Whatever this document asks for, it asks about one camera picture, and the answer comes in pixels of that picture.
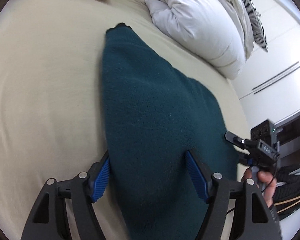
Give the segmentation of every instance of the blue finger pad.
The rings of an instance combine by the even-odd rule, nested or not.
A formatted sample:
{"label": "blue finger pad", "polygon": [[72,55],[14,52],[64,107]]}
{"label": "blue finger pad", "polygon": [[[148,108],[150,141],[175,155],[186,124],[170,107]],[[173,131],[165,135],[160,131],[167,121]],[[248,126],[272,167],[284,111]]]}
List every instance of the blue finger pad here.
{"label": "blue finger pad", "polygon": [[93,193],[91,195],[92,203],[95,203],[99,198],[103,196],[105,192],[106,186],[109,182],[109,175],[110,175],[110,163],[109,158],[103,164],[101,171],[94,181]]}
{"label": "blue finger pad", "polygon": [[199,196],[199,198],[207,201],[207,199],[209,198],[207,182],[203,178],[198,165],[194,161],[189,151],[186,152],[186,167],[197,195]]}

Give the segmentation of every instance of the metal screw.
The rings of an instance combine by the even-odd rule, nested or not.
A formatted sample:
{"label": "metal screw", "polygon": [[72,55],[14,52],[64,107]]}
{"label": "metal screw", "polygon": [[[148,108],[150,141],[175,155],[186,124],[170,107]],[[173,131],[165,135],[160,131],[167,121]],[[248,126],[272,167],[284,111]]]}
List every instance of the metal screw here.
{"label": "metal screw", "polygon": [[221,179],[222,178],[222,174],[219,172],[213,173],[213,177],[215,177],[216,179]]}
{"label": "metal screw", "polygon": [[52,185],[53,183],[54,183],[54,179],[48,179],[48,180],[47,180],[47,184],[48,184],[48,185]]}
{"label": "metal screw", "polygon": [[79,178],[80,178],[80,179],[84,179],[84,178],[86,178],[87,176],[88,176],[88,173],[86,173],[85,171],[79,173]]}
{"label": "metal screw", "polygon": [[253,179],[247,179],[247,183],[248,183],[249,185],[253,185],[253,184],[254,184],[254,180],[253,180]]}

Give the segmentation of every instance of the bed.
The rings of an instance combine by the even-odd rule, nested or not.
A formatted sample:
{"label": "bed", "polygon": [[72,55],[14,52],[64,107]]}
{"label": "bed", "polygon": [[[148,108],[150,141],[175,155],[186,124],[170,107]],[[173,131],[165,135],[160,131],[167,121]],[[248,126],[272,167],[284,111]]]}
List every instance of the bed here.
{"label": "bed", "polygon": [[[206,86],[227,129],[249,137],[228,80],[161,33],[144,0],[10,0],[0,13],[0,229],[9,240],[21,238],[48,178],[72,178],[104,154],[99,66],[105,31],[120,22]],[[238,178],[243,171],[238,169]],[[108,190],[94,210],[106,239],[128,239]],[[77,240],[69,205],[68,217]],[[230,226],[226,223],[224,239]]]}

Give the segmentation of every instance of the teal knit sweater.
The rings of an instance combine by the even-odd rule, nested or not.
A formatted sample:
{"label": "teal knit sweater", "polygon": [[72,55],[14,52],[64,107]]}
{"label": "teal knit sweater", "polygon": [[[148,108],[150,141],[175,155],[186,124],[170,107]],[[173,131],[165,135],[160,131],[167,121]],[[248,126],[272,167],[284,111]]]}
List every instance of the teal knit sweater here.
{"label": "teal knit sweater", "polygon": [[194,240],[207,205],[186,150],[236,180],[237,153],[215,97],[125,24],[106,33],[102,89],[112,180],[131,239]]}

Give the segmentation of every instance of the cabinet door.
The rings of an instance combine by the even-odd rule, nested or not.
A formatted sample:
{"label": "cabinet door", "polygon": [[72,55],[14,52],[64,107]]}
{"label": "cabinet door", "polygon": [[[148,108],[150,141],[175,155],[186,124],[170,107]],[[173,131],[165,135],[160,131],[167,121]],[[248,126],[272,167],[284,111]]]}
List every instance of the cabinet door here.
{"label": "cabinet door", "polygon": [[256,50],[247,60],[242,73],[232,80],[239,98],[279,73],[300,64],[300,26],[293,28],[268,44],[269,52]]}
{"label": "cabinet door", "polygon": [[278,123],[296,114],[300,111],[300,67],[264,89],[240,99],[240,103],[249,128],[266,119]]}

